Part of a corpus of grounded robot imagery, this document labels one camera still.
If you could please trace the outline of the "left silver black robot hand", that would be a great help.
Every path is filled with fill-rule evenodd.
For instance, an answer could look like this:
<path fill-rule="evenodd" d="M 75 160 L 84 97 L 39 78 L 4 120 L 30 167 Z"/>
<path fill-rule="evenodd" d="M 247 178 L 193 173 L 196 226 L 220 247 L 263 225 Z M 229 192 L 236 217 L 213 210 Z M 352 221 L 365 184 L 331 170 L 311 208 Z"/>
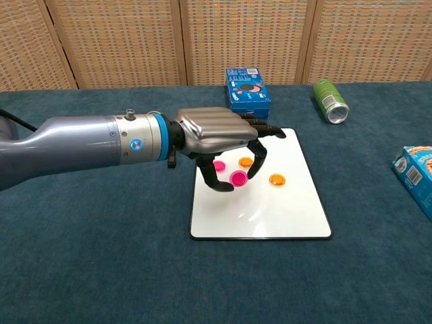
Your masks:
<path fill-rule="evenodd" d="M 221 182 L 213 161 L 224 152 L 246 147 L 254 155 L 247 178 L 252 179 L 263 166 L 267 149 L 260 139 L 275 136 L 283 139 L 284 131 L 269 125 L 250 113 L 234 113 L 225 107 L 180 109 L 172 121 L 180 131 L 174 136 L 176 150 L 195 161 L 205 184 L 216 192 L 232 192 L 234 186 Z"/>

